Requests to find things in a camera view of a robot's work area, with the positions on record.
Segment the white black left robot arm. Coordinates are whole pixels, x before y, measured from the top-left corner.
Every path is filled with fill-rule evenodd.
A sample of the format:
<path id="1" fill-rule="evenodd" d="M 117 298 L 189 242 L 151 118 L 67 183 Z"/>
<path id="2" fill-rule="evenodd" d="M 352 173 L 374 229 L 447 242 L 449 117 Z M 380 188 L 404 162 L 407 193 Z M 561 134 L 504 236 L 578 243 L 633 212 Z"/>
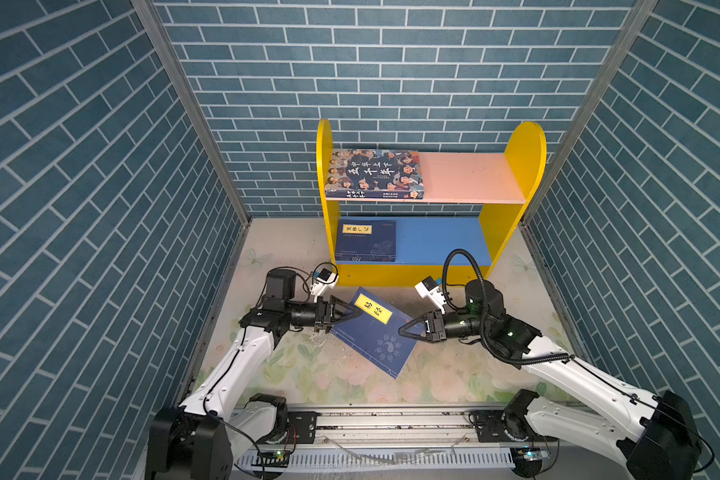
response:
<path id="1" fill-rule="evenodd" d="M 331 262 L 312 273 L 286 266 L 268 271 L 221 362 L 179 405 L 162 408 L 152 420 L 145 478 L 227 479 L 237 470 L 254 479 L 282 474 L 297 445 L 286 399 L 256 394 L 242 412 L 235 408 L 287 333 L 329 332 L 358 317 L 357 308 L 326 293 L 338 280 Z"/>

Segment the colourful cartoon history book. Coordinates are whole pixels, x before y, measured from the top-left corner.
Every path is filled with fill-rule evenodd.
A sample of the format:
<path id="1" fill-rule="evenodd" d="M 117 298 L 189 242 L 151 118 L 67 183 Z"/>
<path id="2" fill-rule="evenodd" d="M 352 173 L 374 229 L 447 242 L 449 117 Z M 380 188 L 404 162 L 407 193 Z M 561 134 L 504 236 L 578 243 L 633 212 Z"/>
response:
<path id="1" fill-rule="evenodd" d="M 419 152 L 333 150 L 324 191 L 327 198 L 337 199 L 423 200 Z"/>

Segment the blue book yellow label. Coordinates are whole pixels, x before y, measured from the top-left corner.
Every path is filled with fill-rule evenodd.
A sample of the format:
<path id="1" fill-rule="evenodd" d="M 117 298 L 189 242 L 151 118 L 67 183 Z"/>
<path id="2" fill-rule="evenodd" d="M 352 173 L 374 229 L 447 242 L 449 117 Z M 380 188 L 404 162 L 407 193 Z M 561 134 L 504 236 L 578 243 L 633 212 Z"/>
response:
<path id="1" fill-rule="evenodd" d="M 335 259 L 346 262 L 395 262 L 397 223 L 390 220 L 340 220 Z"/>
<path id="2" fill-rule="evenodd" d="M 412 318 L 370 291 L 359 288 L 350 301 L 360 314 L 332 328 L 332 333 L 356 353 L 397 379 L 416 341 L 398 330 Z"/>

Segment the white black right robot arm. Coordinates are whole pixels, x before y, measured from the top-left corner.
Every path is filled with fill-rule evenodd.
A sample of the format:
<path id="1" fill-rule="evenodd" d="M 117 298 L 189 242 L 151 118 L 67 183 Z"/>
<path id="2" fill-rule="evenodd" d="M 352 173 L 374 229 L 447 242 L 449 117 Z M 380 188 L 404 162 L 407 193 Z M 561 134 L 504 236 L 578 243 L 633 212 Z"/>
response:
<path id="1" fill-rule="evenodd" d="M 616 462 L 635 479 L 689 479 L 699 471 L 706 444 L 679 395 L 632 386 L 566 351 L 509 315 L 502 294 L 486 280 L 467 284 L 467 304 L 461 309 L 430 277 L 415 289 L 434 308 L 400 327 L 401 336 L 430 344 L 474 342 L 494 359 L 560 388 L 586 407 L 566 407 L 521 389 L 501 416 L 511 440 L 554 437 Z"/>

